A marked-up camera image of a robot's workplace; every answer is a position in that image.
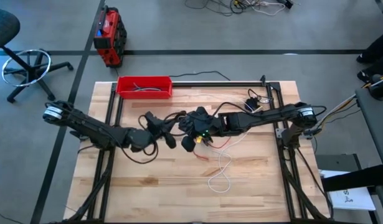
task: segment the red plastic tray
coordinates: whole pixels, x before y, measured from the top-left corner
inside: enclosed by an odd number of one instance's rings
[[[135,91],[138,88],[159,88],[161,91]],[[116,93],[124,99],[168,99],[172,96],[172,80],[168,76],[119,77]]]

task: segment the yellow wire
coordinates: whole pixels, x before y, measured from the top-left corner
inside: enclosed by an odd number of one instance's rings
[[[365,84],[362,88],[367,88],[371,86],[371,83],[367,83]],[[326,124],[326,120],[328,120],[328,118],[332,117],[332,115],[334,115],[337,111],[343,109],[346,105],[350,104],[350,102],[352,102],[353,99],[345,102],[343,105],[341,105],[336,111],[332,112],[330,115],[328,115],[324,120],[323,122],[321,123],[321,131],[317,134],[315,134],[315,136],[317,136],[318,134],[322,133],[324,131],[324,127],[325,127],[325,124]]]

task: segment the chair base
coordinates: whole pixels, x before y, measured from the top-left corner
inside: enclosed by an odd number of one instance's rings
[[[5,71],[4,71],[4,74],[5,75],[8,75],[8,74],[20,74],[22,76],[24,76],[26,79],[24,81],[22,81],[21,84],[25,84],[25,83],[29,83],[29,82],[32,82],[38,78],[40,78],[40,76],[45,72],[45,68],[43,68],[43,66],[46,66],[47,64],[46,63],[42,63],[42,60],[43,60],[43,56],[44,54],[42,53],[38,53],[37,56],[36,56],[36,60],[35,60],[35,63],[33,66],[28,66],[24,69],[13,69],[13,68],[7,68]],[[20,58],[13,58],[13,60],[17,61],[17,60],[21,60]],[[51,65],[50,66],[50,69],[48,72],[53,72],[54,70],[57,70],[57,69],[60,69],[60,68],[64,68],[64,67],[67,67],[70,71],[73,70],[73,66],[69,63],[69,62],[63,62],[63,63],[58,63],[57,65]],[[54,101],[55,100],[55,96],[54,94],[51,92],[50,88],[46,85],[46,83],[43,81],[43,80],[39,80],[37,82],[40,87],[42,87],[42,89],[46,92],[47,94],[47,99],[50,100],[50,101]],[[16,100],[14,99],[23,89],[25,89],[25,87],[28,87],[28,86],[20,86],[20,87],[17,87],[8,97],[7,97],[7,101],[10,102],[10,103],[14,103]]]

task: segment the chair wheel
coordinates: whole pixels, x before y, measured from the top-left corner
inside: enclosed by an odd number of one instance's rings
[[[54,95],[50,95],[47,97],[48,100],[50,101],[54,101],[55,100],[55,96]]]
[[[15,100],[14,98],[7,98],[7,101],[8,101],[9,103],[14,103],[16,100]]]

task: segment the concrete floor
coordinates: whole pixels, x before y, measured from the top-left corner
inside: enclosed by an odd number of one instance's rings
[[[200,4],[203,0],[190,0]],[[224,17],[207,9],[186,8],[174,0],[107,0],[119,9],[128,31],[127,50],[334,50],[335,55],[149,55],[126,56],[120,75],[178,75],[218,70],[231,80],[296,80],[301,99],[314,105],[336,106],[359,88],[356,73],[363,68],[357,55],[340,50],[365,49],[383,33],[383,15],[375,0],[298,0],[301,4],[275,17],[248,12]],[[57,99],[67,100],[77,73],[82,72],[75,106],[87,111],[93,84],[114,81],[116,73],[99,56],[82,59],[100,0],[0,0],[0,8],[15,14],[21,31],[12,50],[58,50],[54,63],[66,68],[45,81]],[[0,56],[1,65],[7,56]],[[176,80],[222,80],[217,75]],[[58,128],[42,120],[45,93],[32,86],[10,104],[12,91],[0,76],[0,213],[29,223]],[[362,114],[328,125],[318,137],[318,154],[357,153],[363,167],[380,163]],[[59,221],[64,213],[79,142],[66,134],[42,223]],[[369,222],[366,212],[336,211],[337,220]],[[0,217],[0,223],[12,223]]]

